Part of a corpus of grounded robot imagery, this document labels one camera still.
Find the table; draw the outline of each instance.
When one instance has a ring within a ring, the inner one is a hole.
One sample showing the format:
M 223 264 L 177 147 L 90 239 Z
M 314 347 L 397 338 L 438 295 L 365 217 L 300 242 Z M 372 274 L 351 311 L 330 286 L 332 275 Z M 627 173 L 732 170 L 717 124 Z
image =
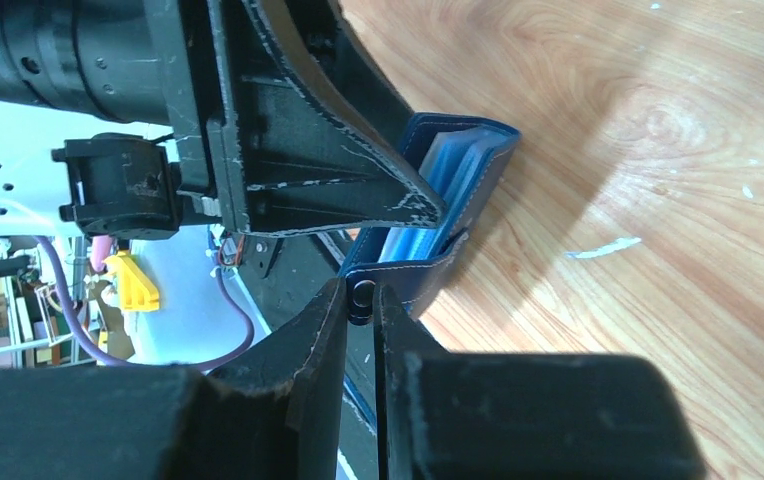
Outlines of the table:
M 712 477 L 764 478 L 764 2 L 342 3 L 416 109 L 525 136 L 433 334 L 649 358 Z

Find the blue wallet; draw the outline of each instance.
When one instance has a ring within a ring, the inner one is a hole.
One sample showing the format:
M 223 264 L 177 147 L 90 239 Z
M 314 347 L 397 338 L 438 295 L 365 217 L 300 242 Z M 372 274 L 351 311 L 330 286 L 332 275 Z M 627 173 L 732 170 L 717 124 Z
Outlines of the blue wallet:
M 435 229 L 361 230 L 339 273 L 351 292 L 354 322 L 371 317 L 369 302 L 358 301 L 364 285 L 390 285 L 412 317 L 426 310 L 452 275 L 470 228 L 520 137 L 517 129 L 486 118 L 436 113 L 412 117 L 399 151 L 444 198 L 447 214 Z

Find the yellow plastic object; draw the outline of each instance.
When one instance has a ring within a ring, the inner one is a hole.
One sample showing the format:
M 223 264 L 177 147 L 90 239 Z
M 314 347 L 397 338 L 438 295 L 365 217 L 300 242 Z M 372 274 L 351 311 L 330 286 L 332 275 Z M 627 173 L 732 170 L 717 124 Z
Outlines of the yellow plastic object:
M 129 252 L 121 251 L 105 259 L 108 273 L 117 277 L 120 310 L 124 312 L 154 312 L 161 307 L 158 289 L 138 268 Z

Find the black cylinder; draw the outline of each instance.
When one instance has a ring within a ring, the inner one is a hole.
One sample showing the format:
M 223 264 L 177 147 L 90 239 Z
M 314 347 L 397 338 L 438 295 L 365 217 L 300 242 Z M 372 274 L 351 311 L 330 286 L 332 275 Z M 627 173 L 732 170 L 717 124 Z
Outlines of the black cylinder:
M 138 0 L 0 0 L 0 100 L 167 125 Z

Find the wooden table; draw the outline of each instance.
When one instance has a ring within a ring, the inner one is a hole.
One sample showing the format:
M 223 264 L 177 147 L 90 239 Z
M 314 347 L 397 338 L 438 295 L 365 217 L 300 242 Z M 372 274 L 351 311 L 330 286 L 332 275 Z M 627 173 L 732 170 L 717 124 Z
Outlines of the wooden table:
M 649 358 L 712 477 L 764 478 L 764 1 L 343 4 L 416 109 L 525 136 L 430 330 Z

